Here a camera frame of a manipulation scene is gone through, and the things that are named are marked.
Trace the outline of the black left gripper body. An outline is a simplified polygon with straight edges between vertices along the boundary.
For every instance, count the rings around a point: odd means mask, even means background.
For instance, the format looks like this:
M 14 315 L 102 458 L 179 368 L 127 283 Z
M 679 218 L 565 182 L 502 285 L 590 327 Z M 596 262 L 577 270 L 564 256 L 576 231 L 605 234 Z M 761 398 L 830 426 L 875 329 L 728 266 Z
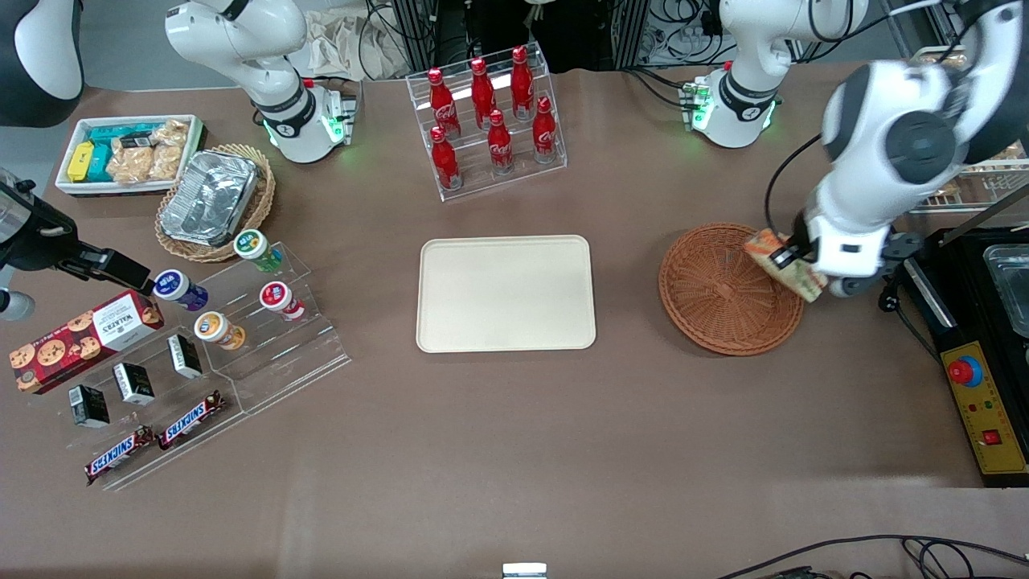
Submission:
M 791 250 L 801 263 L 812 274 L 817 274 L 818 242 L 809 232 L 805 210 L 800 210 L 793 219 L 793 234 L 791 234 Z

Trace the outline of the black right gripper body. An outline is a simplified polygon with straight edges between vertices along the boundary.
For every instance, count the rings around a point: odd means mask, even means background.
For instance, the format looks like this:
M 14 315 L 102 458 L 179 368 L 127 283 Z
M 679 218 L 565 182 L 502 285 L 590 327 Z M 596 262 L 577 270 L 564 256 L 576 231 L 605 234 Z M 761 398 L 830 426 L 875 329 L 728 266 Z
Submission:
M 33 193 L 33 181 L 2 184 L 3 267 L 40 272 L 72 257 L 77 247 L 76 224 Z

